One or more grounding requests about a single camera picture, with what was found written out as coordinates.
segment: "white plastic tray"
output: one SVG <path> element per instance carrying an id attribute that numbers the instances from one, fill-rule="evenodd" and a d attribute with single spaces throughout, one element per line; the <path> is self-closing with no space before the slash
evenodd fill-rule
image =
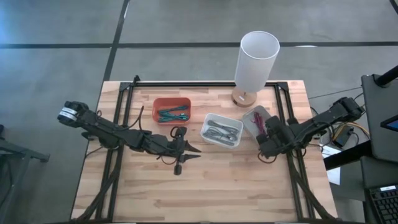
<path id="1" fill-rule="evenodd" d="M 239 130 L 239 133 L 238 133 L 238 136 L 237 136 L 238 140 L 236 140 L 234 142 L 233 146 L 229 146 L 227 144 L 223 144 L 221 142 L 218 142 L 218 141 L 215 141 L 213 139 L 207 138 L 206 136 L 203 135 L 203 133 L 205 131 L 207 131 L 207 129 L 210 127 L 207 124 L 207 122 L 209 120 L 213 120 L 214 122 L 216 122 L 218 124 L 221 124 L 221 125 L 224 125 L 224 126 L 230 126 L 230 127 L 233 127 L 233 128 L 236 128 L 236 129 Z M 221 115 L 218 115 L 218 114 L 209 113 L 209 114 L 206 115 L 205 121 L 203 122 L 203 126 L 201 128 L 200 135 L 208 143 L 212 143 L 212 144 L 216 144 L 216 145 L 219 145 L 219 146 L 227 147 L 229 149 L 233 149 L 236 146 L 238 146 L 239 143 L 241 142 L 242 132 L 243 132 L 243 123 L 242 123 L 242 121 L 238 121 L 238 120 L 235 120 L 235 119 L 227 118 L 227 117 L 224 117 L 224 116 L 221 116 Z"/>

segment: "lamp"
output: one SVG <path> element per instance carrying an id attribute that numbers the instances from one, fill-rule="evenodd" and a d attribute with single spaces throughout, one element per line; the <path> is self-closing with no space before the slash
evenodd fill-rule
<path id="1" fill-rule="evenodd" d="M 248 107 L 256 101 L 257 92 L 264 88 L 279 48 L 278 39 L 264 31 L 253 31 L 242 38 L 235 71 L 236 87 L 232 91 L 236 105 Z"/>

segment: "cylindrical lampshade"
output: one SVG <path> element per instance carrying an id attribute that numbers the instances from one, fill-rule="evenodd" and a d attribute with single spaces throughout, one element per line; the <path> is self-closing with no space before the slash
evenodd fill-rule
<path id="1" fill-rule="evenodd" d="M 241 40 L 236 86 L 245 92 L 255 93 L 264 88 L 279 52 L 279 41 L 272 34 L 254 31 Z"/>

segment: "wooden table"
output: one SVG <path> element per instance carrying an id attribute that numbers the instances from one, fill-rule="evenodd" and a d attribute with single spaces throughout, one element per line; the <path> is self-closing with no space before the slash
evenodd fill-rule
<path id="1" fill-rule="evenodd" d="M 301 80 L 288 81 L 294 114 L 301 123 L 312 117 Z M 120 82 L 104 82 L 98 109 L 113 120 Z M 241 119 L 251 108 L 262 105 L 277 115 L 273 88 L 264 87 L 250 108 L 239 108 L 231 101 L 231 87 L 135 87 L 129 124 L 142 105 L 142 128 L 169 137 L 172 126 L 159 126 L 152 119 L 152 103 L 159 97 L 188 97 L 192 117 L 186 139 L 202 151 L 201 158 L 183 164 L 182 175 L 173 175 L 174 166 L 163 164 L 156 156 L 124 149 L 114 222 L 273 222 L 296 221 L 287 159 L 278 156 L 272 164 L 257 159 L 258 145 L 248 132 L 236 149 L 211 145 L 200 136 L 207 113 Z M 90 143 L 88 152 L 98 148 Z M 106 150 L 90 155 L 84 163 L 72 218 L 82 214 L 98 193 Z M 308 147 L 304 157 L 310 188 L 320 203 L 336 217 L 335 204 L 321 152 Z M 303 209 L 305 200 L 300 194 Z M 104 214 L 108 202 L 105 200 Z"/>

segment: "concrete floor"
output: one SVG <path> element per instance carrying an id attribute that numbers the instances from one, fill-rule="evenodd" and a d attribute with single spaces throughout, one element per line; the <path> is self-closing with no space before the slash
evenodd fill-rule
<path id="1" fill-rule="evenodd" d="M 0 44 L 112 43 L 123 0 L 3 0 Z M 131 0 L 120 43 L 238 42 L 266 30 L 281 42 L 398 41 L 388 0 Z M 32 161 L 10 223 L 69 219 L 87 142 L 58 123 L 65 100 L 95 108 L 110 49 L 0 49 L 0 124 L 10 142 L 51 154 Z M 308 97 L 360 86 L 397 65 L 398 47 L 283 47 L 270 79 L 305 80 Z M 233 80 L 238 48 L 119 49 L 110 80 Z M 318 111 L 342 96 L 314 98 Z M 359 123 L 367 127 L 366 117 Z M 339 216 L 362 221 L 360 202 Z"/>

